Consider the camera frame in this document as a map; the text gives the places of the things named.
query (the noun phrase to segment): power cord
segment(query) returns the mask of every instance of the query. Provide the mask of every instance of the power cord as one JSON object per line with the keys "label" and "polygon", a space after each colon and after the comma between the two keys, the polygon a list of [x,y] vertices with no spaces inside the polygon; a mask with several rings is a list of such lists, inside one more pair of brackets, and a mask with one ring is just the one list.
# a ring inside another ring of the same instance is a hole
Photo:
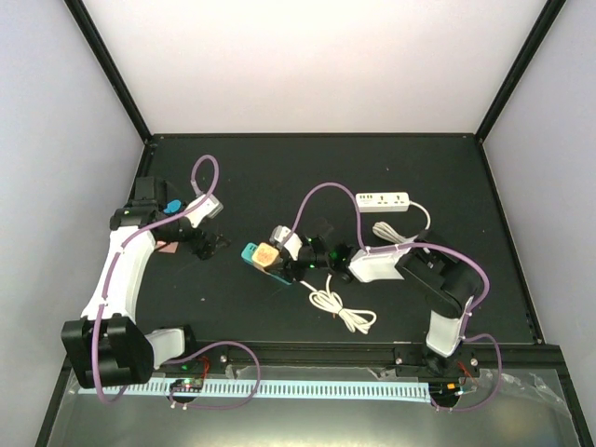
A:
{"label": "power cord", "polygon": [[[369,329],[376,321],[376,314],[372,310],[356,310],[347,309],[344,307],[344,302],[338,293],[331,291],[330,284],[332,276],[327,276],[325,283],[325,290],[318,291],[306,281],[300,281],[302,285],[311,290],[308,299],[314,307],[317,307],[325,312],[336,314],[341,318],[350,332],[359,330],[363,334],[369,333]],[[370,315],[372,319],[367,320],[361,315]]]}
{"label": "power cord", "polygon": [[[427,217],[427,225],[425,226],[425,230],[430,228],[430,213],[428,210],[420,205],[419,203],[410,201],[410,205],[413,205],[420,209]],[[402,236],[399,234],[395,229],[387,222],[377,222],[372,227],[372,232],[375,236],[380,237],[381,239],[387,240],[394,244],[402,244],[407,240],[407,237]]]}

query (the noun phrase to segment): blue object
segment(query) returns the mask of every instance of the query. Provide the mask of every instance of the blue object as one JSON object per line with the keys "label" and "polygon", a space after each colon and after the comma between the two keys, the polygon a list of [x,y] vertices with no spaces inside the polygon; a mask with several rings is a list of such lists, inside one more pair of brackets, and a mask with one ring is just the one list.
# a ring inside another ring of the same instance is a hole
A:
{"label": "blue object", "polygon": [[176,199],[176,200],[172,200],[168,206],[164,209],[164,212],[166,214],[173,214],[174,212],[177,212],[181,207],[183,206],[182,201]]}
{"label": "blue object", "polygon": [[[242,251],[242,259],[244,260],[244,262],[248,265],[252,265],[252,255],[256,252],[257,250],[257,245],[253,244],[252,242],[249,242],[247,244],[247,246],[244,248],[244,250]],[[279,282],[283,282],[285,285],[289,286],[291,285],[291,282],[286,281],[284,278],[280,278],[276,275],[269,275],[267,274],[269,277],[271,278],[275,278],[277,279]]]}

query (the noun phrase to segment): white backdrop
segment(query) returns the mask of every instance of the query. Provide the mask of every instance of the white backdrop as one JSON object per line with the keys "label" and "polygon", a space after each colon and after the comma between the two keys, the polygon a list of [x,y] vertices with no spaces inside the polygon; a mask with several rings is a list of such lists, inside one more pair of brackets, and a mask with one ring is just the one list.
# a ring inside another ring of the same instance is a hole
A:
{"label": "white backdrop", "polygon": [[544,0],[87,0],[149,129],[473,132]]}

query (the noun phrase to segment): power plug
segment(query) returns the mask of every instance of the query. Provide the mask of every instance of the power plug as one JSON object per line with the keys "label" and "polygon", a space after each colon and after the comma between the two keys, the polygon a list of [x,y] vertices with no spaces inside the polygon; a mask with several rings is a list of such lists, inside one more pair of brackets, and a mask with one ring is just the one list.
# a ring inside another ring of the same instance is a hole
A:
{"label": "power plug", "polygon": [[408,193],[360,193],[356,194],[360,212],[402,212],[410,208]]}

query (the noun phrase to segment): black tabletop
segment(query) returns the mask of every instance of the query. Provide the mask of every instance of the black tabletop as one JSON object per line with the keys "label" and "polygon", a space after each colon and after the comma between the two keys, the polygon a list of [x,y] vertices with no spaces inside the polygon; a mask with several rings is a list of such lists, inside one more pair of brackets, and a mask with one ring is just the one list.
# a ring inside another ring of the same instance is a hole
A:
{"label": "black tabletop", "polygon": [[[499,214],[490,173],[471,135],[238,135],[165,136],[148,167],[169,180],[181,198],[193,198],[189,183],[195,160],[219,160],[215,195],[224,210],[214,221],[232,241],[208,261],[184,250],[156,253],[142,282],[137,324],[148,332],[190,324],[200,340],[246,342],[422,342],[430,311],[424,297],[406,281],[343,284],[346,307],[378,315],[368,335],[349,332],[343,321],[316,309],[300,284],[284,286],[245,264],[247,243],[268,239],[278,224],[290,226],[305,194],[322,182],[339,182],[353,193],[405,191],[423,204],[432,229],[487,272],[492,288],[468,325],[468,334],[489,332],[502,343],[533,343],[528,298],[507,228]],[[206,189],[211,167],[199,172]],[[306,207],[302,223],[325,218],[349,243],[356,244],[353,205],[339,190],[321,190]],[[366,244],[382,245],[374,222],[391,223],[403,235],[425,225],[419,210],[364,214]],[[322,272],[307,280],[324,286]]]}

